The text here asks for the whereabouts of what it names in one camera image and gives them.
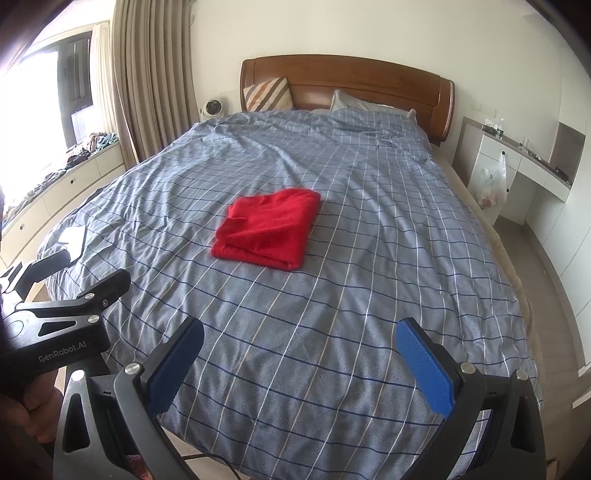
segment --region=wooden floor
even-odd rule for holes
[[[495,230],[523,282],[542,343],[546,377],[542,412],[546,458],[560,461],[560,477],[591,436],[591,400],[572,408],[572,402],[591,385],[591,372],[581,378],[577,374],[566,316],[551,277],[528,240],[526,230],[502,217],[496,221]]]

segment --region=finger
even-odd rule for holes
[[[25,431],[31,436],[37,436],[49,429],[60,417],[61,401],[61,392],[54,387],[51,397],[29,412],[31,421]]]
[[[57,370],[39,375],[25,389],[22,396],[22,403],[27,410],[35,410],[43,402],[46,402],[53,394],[53,387],[56,383]]]
[[[58,421],[59,419],[56,419],[55,422],[49,426],[49,428],[37,435],[37,441],[39,443],[49,443],[56,439]]]
[[[19,402],[0,395],[0,420],[17,427],[29,424],[29,412]]]

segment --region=plastic bag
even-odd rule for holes
[[[480,208],[503,205],[507,199],[507,167],[505,153],[493,169],[483,168],[476,185],[476,201]]]

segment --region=blue gripper pad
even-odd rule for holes
[[[413,318],[398,322],[396,348],[413,373],[431,410],[447,418],[455,402],[454,382],[435,357],[431,350],[433,347],[435,344]]]
[[[141,383],[146,411],[151,418],[170,408],[201,351],[203,340],[203,324],[197,318],[188,317],[170,340],[158,345],[144,362]]]

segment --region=white fan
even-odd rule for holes
[[[201,108],[201,116],[205,120],[223,117],[222,103],[216,99],[208,100]]]

